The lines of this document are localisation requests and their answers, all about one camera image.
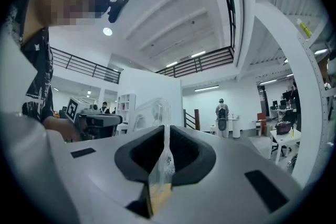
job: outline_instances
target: person in black clothing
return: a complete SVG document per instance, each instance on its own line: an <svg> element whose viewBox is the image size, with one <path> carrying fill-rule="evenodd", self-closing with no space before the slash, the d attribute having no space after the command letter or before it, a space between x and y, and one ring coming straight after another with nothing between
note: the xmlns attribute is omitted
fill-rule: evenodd
<svg viewBox="0 0 336 224"><path fill-rule="evenodd" d="M10 35L28 61L37 70L24 103L23 114L40 121L46 129L61 133L65 140L80 140L75 126L53 113L53 54L50 50L50 26L74 25L78 18L98 18L110 0L14 0L3 30Z"/></svg>
<svg viewBox="0 0 336 224"><path fill-rule="evenodd" d="M110 114L110 110L107 108L107 103L103 103L103 107L100 109L101 113L103 114Z"/></svg>
<svg viewBox="0 0 336 224"><path fill-rule="evenodd" d="M298 88L296 86L296 82L293 81L294 89L292 89L291 99L295 100L296 105L296 114L297 114L297 124L296 124L296 130L301 132L301 105L300 105L300 97Z"/></svg>

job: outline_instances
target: yellow bottle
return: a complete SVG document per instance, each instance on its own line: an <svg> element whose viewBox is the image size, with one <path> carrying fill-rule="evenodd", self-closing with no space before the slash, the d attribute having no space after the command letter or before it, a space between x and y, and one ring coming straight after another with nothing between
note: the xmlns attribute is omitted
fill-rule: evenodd
<svg viewBox="0 0 336 224"><path fill-rule="evenodd" d="M296 23L302 28L302 30L306 33L307 37L310 38L312 33L311 31L308 29L308 27L300 20L297 19Z"/></svg>

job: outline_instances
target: hand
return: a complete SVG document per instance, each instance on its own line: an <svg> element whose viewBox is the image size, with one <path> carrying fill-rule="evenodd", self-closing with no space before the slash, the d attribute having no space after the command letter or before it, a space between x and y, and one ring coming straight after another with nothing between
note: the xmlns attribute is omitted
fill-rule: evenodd
<svg viewBox="0 0 336 224"><path fill-rule="evenodd" d="M64 140L81 140L75 125L70 120L57 119L53 116L50 116L43 121L43 126L47 130L54 130L59 132Z"/></svg>

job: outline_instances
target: clear plastic object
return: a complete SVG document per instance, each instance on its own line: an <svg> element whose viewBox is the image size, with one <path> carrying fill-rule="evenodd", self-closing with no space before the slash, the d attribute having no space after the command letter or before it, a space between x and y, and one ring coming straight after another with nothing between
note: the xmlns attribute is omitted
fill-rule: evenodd
<svg viewBox="0 0 336 224"><path fill-rule="evenodd" d="M131 132L164 125L164 149L149 175L152 210L156 213L171 193L172 176L175 173L174 158L169 147L171 108L164 98L155 98L139 106L133 115L129 123Z"/></svg>

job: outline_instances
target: bag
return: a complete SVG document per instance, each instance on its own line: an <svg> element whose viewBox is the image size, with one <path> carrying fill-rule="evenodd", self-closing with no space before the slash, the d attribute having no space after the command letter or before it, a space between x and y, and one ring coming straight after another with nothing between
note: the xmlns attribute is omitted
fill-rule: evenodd
<svg viewBox="0 0 336 224"><path fill-rule="evenodd" d="M288 134L291 129L292 124L289 121L282 121L275 125L275 129L277 129L277 135L280 134Z"/></svg>

